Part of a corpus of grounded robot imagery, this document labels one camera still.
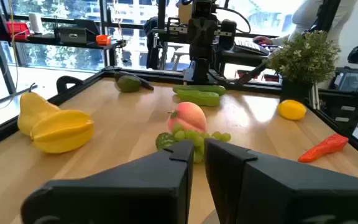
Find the green grape bunch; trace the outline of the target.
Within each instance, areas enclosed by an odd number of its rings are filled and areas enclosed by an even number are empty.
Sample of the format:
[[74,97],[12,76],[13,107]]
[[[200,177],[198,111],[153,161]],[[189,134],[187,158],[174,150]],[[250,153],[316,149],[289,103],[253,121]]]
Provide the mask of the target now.
[[208,133],[200,133],[192,129],[185,130],[183,125],[177,123],[173,125],[171,133],[160,133],[155,140],[155,145],[158,150],[161,150],[182,140],[190,139],[195,146],[193,161],[194,163],[201,163],[204,160],[204,140],[208,138],[229,142],[231,140],[231,135],[229,133],[220,133],[218,131],[209,135]]

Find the person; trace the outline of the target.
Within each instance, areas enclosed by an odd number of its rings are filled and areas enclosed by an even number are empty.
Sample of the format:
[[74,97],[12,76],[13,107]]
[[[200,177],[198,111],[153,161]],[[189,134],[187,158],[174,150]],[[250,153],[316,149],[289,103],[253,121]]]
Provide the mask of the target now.
[[[342,28],[350,18],[356,2],[357,0],[341,0],[328,32],[328,40],[332,40],[336,44],[339,43],[339,36]],[[283,45],[284,41],[292,40],[295,34],[300,34],[309,29],[317,19],[318,9],[322,3],[323,0],[304,0],[292,17],[292,23],[295,25],[295,30],[286,36],[273,38],[272,45]]]

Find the orange carrot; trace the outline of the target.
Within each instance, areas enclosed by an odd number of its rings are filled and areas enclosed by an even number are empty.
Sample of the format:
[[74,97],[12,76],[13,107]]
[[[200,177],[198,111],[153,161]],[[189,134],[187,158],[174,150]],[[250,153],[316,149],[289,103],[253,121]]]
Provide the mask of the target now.
[[348,143],[348,140],[347,137],[341,136],[340,134],[333,134],[315,147],[306,151],[298,158],[298,162],[313,162],[327,154],[341,152]]

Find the smooth dark green cucumber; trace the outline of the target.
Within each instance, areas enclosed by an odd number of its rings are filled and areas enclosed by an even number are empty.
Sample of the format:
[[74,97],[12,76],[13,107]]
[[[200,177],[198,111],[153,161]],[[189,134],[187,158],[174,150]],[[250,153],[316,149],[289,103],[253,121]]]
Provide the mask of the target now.
[[195,90],[195,91],[205,91],[217,93],[219,96],[222,96],[226,93],[226,89],[223,86],[219,85],[174,85],[173,91],[178,93],[179,90]]

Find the yellow starfruit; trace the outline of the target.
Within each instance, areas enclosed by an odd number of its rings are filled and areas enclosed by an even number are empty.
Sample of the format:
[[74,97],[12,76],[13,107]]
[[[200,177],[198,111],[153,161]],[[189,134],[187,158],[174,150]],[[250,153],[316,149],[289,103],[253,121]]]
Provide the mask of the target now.
[[61,110],[41,121],[31,130],[36,148],[49,154],[61,154],[80,148],[93,136],[94,121],[80,110]]

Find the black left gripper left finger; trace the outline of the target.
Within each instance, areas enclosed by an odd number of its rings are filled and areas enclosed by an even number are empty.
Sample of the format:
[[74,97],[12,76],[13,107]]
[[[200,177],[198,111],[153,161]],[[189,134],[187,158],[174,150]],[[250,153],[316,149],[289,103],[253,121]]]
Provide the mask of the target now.
[[23,224],[187,224],[191,140],[81,179],[50,180],[21,206]]

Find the white roll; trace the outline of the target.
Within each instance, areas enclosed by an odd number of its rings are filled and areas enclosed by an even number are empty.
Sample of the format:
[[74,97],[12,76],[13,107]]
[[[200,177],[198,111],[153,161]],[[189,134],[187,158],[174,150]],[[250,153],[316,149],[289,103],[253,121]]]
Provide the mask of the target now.
[[30,29],[37,34],[41,34],[44,32],[44,27],[42,25],[41,16],[39,13],[30,12],[29,13],[29,22]]

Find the dark hanging jacket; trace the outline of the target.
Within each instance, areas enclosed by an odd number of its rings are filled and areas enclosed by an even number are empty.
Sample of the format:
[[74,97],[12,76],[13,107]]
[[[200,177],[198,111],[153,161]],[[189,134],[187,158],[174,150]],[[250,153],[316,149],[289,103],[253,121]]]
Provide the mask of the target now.
[[152,32],[158,26],[158,17],[151,17],[148,19],[143,28],[147,38],[147,61],[146,68],[154,70],[163,70],[165,68],[165,62],[160,57],[160,49],[162,49],[161,41],[157,40],[156,33]]

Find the red box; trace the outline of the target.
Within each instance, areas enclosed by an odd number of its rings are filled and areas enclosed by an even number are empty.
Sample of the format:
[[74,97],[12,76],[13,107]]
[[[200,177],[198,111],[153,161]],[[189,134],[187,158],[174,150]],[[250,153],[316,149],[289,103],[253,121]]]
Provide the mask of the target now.
[[25,22],[6,22],[8,33],[15,41],[26,41],[30,35],[29,27]]

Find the black case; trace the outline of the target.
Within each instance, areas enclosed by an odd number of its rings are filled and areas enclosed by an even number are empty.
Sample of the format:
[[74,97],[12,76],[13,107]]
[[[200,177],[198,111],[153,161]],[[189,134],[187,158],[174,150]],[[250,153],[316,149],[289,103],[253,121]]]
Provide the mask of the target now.
[[55,29],[57,38],[62,43],[87,43],[87,29],[79,27],[60,27]]

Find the yellow pear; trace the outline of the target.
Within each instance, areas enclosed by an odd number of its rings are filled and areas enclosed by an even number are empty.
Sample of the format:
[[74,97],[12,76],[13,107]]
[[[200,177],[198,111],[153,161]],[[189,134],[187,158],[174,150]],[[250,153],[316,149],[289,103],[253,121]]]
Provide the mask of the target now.
[[32,91],[35,83],[20,97],[20,113],[17,119],[19,131],[26,136],[39,121],[51,114],[60,111],[56,105],[49,103],[45,98]]

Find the bumpy light green cucumber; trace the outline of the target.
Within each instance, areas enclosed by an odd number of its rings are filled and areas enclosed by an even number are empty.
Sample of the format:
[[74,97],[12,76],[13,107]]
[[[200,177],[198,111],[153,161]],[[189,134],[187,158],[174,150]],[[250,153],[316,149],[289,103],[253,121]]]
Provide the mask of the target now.
[[220,96],[214,92],[178,90],[177,96],[182,102],[191,102],[198,106],[217,107],[220,105]]

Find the pink peach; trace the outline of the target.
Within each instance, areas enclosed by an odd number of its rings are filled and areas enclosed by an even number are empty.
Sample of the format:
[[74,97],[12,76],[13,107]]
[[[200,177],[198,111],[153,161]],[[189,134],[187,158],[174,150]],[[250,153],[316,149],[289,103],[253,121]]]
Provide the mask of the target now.
[[170,113],[168,129],[173,132],[175,124],[181,124],[184,130],[207,131],[207,121],[203,110],[191,102],[182,102]]

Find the yellow lemon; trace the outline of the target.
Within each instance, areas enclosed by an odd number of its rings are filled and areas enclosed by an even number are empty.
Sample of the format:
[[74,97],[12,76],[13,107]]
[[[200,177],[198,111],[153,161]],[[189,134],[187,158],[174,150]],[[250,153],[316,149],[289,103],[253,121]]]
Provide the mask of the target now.
[[297,121],[305,117],[307,109],[298,101],[284,100],[278,104],[277,111],[283,118]]

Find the purple sweet potato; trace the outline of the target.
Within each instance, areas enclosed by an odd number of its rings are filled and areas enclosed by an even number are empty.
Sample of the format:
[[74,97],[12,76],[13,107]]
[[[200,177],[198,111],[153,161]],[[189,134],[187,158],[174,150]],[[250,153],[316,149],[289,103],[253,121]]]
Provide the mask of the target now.
[[129,73],[129,72],[116,72],[116,73],[114,74],[114,79],[115,79],[115,81],[117,82],[118,79],[119,79],[120,77],[124,76],[124,75],[136,77],[136,78],[138,78],[138,79],[140,80],[140,82],[141,82],[141,87],[143,87],[143,88],[145,88],[145,89],[148,89],[148,90],[152,90],[152,91],[154,90],[154,87],[153,87],[147,80],[145,80],[144,78],[141,78],[141,77],[138,76],[138,75],[135,75],[135,74]]

